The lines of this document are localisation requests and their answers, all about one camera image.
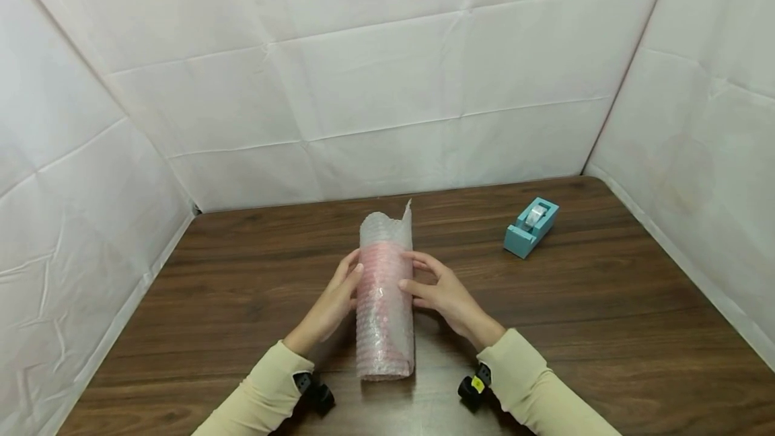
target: pink item wrapped in bubble wrap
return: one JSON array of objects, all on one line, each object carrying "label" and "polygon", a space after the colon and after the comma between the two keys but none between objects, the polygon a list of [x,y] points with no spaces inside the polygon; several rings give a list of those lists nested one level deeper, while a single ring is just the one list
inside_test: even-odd
[{"label": "pink item wrapped in bubble wrap", "polygon": [[358,284],[356,370],[362,380],[392,380],[414,371],[412,297],[398,288],[412,278],[412,201],[401,220],[382,212],[361,225],[363,277]]}]

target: beige sleeve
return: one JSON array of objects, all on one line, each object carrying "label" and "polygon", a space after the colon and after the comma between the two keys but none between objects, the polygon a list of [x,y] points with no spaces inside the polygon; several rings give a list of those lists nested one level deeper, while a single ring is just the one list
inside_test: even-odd
[{"label": "beige sleeve", "polygon": [[315,365],[281,341],[258,361],[249,376],[215,409],[194,436],[268,435],[291,416],[301,394],[293,375]]},{"label": "beige sleeve", "polygon": [[546,366],[513,328],[478,355],[490,368],[490,388],[503,410],[537,436],[615,436],[615,430]]}]

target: finger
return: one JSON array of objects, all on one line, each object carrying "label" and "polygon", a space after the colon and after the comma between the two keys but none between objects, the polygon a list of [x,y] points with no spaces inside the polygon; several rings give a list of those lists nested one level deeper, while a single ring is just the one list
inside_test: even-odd
[{"label": "finger", "polygon": [[402,279],[398,282],[398,288],[401,288],[403,292],[412,294],[415,297],[427,299],[433,296],[433,289],[435,287],[417,283],[414,279]]},{"label": "finger", "polygon": [[417,308],[433,309],[433,307],[431,307],[431,304],[428,302],[428,300],[427,299],[422,299],[422,298],[414,298],[412,300],[412,305],[415,305],[415,307],[417,307]]},{"label": "finger", "polygon": [[412,259],[413,261],[419,261],[425,264],[425,266],[430,268],[430,273],[433,273],[437,277],[440,277],[444,272],[449,271],[449,268],[444,266],[444,263],[440,262],[433,256],[430,256],[428,253],[419,251],[407,251],[404,253],[404,256]]},{"label": "finger", "polygon": [[358,263],[358,266],[347,275],[347,278],[342,282],[342,290],[347,293],[347,297],[350,298],[353,292],[358,287],[358,282],[361,281],[363,276],[363,263]]},{"label": "finger", "polygon": [[350,254],[347,254],[347,256],[345,256],[344,258],[342,258],[342,261],[340,261],[340,264],[338,264],[338,266],[336,267],[334,276],[331,278],[331,281],[328,283],[328,287],[326,287],[326,290],[334,289],[342,284],[344,279],[347,278],[347,273],[350,272],[350,267],[352,266],[353,262],[356,261],[360,253],[361,253],[361,249],[358,248],[355,251],[351,252]]},{"label": "finger", "polygon": [[433,270],[431,269],[431,267],[429,267],[427,264],[421,261],[412,261],[412,266],[414,268],[419,269],[420,271],[427,271],[428,273],[433,273]]}]

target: hand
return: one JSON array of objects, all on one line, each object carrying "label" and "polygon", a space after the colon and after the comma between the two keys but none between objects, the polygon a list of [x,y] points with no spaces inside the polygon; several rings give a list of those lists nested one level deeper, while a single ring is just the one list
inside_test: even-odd
[{"label": "hand", "polygon": [[482,351],[501,339],[506,330],[484,313],[455,273],[438,259],[424,252],[404,253],[415,268],[433,273],[437,284],[425,285],[413,279],[402,279],[398,287],[415,296],[415,307],[437,310],[455,333],[467,338]]},{"label": "hand", "polygon": [[294,353],[307,356],[318,342],[326,340],[334,333],[342,320],[356,305],[353,292],[363,276],[363,264],[353,264],[358,259],[360,249],[347,254],[328,283],[326,289],[312,305],[304,320],[283,340],[283,344]]}]

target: brown wooden surface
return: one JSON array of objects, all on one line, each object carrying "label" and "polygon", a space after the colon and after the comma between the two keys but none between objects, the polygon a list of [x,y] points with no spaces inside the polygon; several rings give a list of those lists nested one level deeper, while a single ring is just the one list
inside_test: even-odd
[{"label": "brown wooden surface", "polygon": [[[536,196],[558,203],[527,261],[502,250]],[[372,211],[410,196],[198,217],[61,435],[189,435],[303,317]],[[624,435],[775,435],[775,375],[605,185],[588,177],[414,195],[415,248],[457,271]],[[318,350],[336,395],[283,435],[526,435],[496,404],[470,414],[467,343],[415,316],[410,379],[361,384],[352,320]]]}]

